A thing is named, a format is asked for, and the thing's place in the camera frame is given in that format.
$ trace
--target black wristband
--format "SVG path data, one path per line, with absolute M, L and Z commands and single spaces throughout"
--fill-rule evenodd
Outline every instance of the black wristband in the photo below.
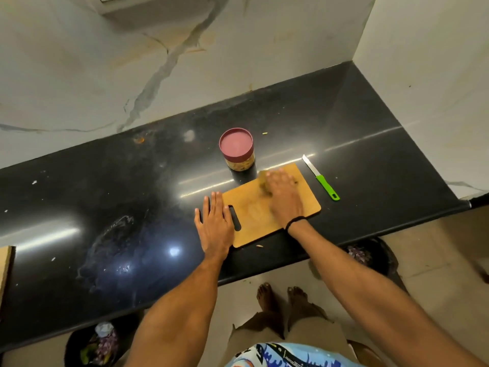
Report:
M 290 220 L 290 222 L 287 223 L 287 225 L 285 226 L 285 231 L 287 233 L 289 233 L 289 228 L 290 228 L 290 225 L 293 223 L 293 222 L 298 222 L 299 220 L 304 220 L 305 217 L 304 216 L 297 216 L 296 218 L 293 218 L 292 220 Z

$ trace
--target cutting board handle hole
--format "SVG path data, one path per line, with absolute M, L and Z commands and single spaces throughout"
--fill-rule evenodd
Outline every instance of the cutting board handle hole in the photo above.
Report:
M 231 204 L 229 205 L 229 211 L 231 211 L 231 218 L 233 219 L 234 230 L 236 232 L 239 232 L 241 230 L 241 223 L 238 219 L 238 216 L 236 215 L 236 211 L 234 210 L 233 205 Z

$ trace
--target green knife handle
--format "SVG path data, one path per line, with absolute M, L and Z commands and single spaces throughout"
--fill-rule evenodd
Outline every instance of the green knife handle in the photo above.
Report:
M 339 200 L 338 194 L 336 194 L 336 192 L 331 187 L 331 185 L 328 184 L 328 182 L 326 181 L 326 179 L 324 178 L 324 176 L 318 175 L 316 177 L 316 179 L 321 183 L 321 185 L 327 191 L 327 193 L 330 195 L 330 197 L 331 197 L 331 199 L 333 201 L 338 201 Z

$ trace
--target hand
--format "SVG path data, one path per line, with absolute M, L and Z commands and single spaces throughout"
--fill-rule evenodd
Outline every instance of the hand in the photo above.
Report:
M 271 171 L 266 173 L 266 183 L 272 193 L 270 209 L 282 228 L 293 218 L 303 215 L 301 197 L 291 175 L 283 169 Z
M 210 210 L 208 198 L 204 197 L 203 223 L 200 222 L 199 209 L 195 209 L 195 226 L 199 232 L 200 244 L 205 257 L 224 261 L 234 241 L 231 211 L 229 211 L 229 206 L 224 206 L 223 195 L 220 192 L 211 193 Z

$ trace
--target red jar lid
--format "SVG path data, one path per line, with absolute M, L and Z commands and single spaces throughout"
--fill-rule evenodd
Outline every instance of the red jar lid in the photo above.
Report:
M 219 139 L 219 148 L 229 162 L 244 162 L 253 154 L 253 136 L 245 129 L 229 129 Z

